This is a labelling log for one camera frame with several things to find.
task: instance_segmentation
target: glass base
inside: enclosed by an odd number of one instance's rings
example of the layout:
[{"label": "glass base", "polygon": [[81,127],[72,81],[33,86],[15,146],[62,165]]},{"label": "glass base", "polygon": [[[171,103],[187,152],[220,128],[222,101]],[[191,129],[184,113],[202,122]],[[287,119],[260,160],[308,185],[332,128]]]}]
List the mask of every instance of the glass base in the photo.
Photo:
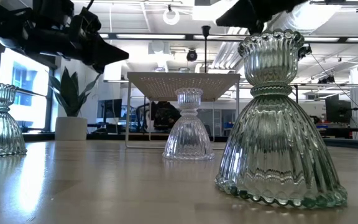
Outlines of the glass base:
[{"label": "glass base", "polygon": [[213,159],[214,153],[204,124],[193,114],[182,114],[175,123],[162,156],[166,159]]},{"label": "glass base", "polygon": [[8,112],[0,112],[0,156],[26,154],[22,132]]},{"label": "glass base", "polygon": [[286,95],[257,96],[244,108],[215,183],[227,194],[281,206],[323,208],[347,200],[319,132]]}]

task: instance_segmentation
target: wooden table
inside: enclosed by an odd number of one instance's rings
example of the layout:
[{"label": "wooden table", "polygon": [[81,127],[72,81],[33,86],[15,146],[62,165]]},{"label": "wooden table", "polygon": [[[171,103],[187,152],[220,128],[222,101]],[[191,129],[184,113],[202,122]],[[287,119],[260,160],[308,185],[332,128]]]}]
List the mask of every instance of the wooden table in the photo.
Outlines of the wooden table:
[{"label": "wooden table", "polygon": [[0,223],[358,224],[358,149],[329,149],[348,207],[300,210],[217,190],[222,151],[213,161],[173,162],[162,159],[161,149],[125,149],[119,141],[27,148],[26,156],[0,158]]}]

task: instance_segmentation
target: white planter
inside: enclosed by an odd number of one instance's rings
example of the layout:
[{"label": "white planter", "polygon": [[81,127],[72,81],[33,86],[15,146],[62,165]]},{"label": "white planter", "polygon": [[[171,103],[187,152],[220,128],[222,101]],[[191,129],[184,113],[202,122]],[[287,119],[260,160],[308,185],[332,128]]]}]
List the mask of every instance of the white planter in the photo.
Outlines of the white planter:
[{"label": "white planter", "polygon": [[78,141],[86,140],[86,118],[58,117],[56,119],[55,140],[56,141]]}]

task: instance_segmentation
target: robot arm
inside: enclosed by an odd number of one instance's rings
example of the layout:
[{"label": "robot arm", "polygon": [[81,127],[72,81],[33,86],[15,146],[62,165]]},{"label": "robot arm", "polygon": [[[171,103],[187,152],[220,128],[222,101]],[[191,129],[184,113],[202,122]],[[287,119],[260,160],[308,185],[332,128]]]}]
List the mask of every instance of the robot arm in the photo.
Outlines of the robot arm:
[{"label": "robot arm", "polygon": [[0,5],[0,43],[25,55],[47,54],[81,60],[98,73],[129,54],[105,43],[98,17],[83,8],[73,16],[70,0],[34,0],[34,9],[9,11]]}]

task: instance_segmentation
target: ceiling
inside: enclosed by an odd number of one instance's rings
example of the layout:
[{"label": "ceiling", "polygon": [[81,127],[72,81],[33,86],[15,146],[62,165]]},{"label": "ceiling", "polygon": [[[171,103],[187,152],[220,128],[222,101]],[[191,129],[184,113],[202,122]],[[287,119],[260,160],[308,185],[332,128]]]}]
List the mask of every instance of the ceiling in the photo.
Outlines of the ceiling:
[{"label": "ceiling", "polygon": [[[13,7],[31,7],[31,0],[6,1]],[[175,25],[168,25],[163,20],[163,13],[167,6],[150,4],[117,4],[117,3],[94,3],[90,9],[95,13],[102,23],[101,32],[114,33],[163,33],[163,34],[201,34],[201,26],[211,26],[211,34],[226,34],[227,27],[218,27],[213,21],[196,21],[191,15],[194,10],[194,0],[182,1],[181,6],[172,8],[180,11],[180,20]],[[88,5],[87,1],[75,2],[75,14],[79,14],[82,7]],[[317,28],[311,35],[325,36],[358,36],[358,13],[356,7],[343,7],[336,12],[325,24]],[[131,57],[124,63],[123,71],[149,72],[157,67],[157,62],[147,60],[148,44],[151,41],[139,40],[112,40],[116,45],[130,53]],[[168,41],[173,58],[167,62],[169,70],[177,70],[180,67],[189,67],[194,70],[197,63],[204,59],[204,43],[197,41]],[[207,58],[212,62],[221,48],[222,42],[210,42],[207,48]],[[349,76],[348,68],[357,65],[358,44],[311,44],[312,56],[307,56],[299,62],[298,77],[296,82],[307,82],[309,77],[323,72],[320,65],[326,69],[334,68],[336,80],[346,80]],[[196,49],[198,53],[197,62],[187,62],[188,49]]]}]

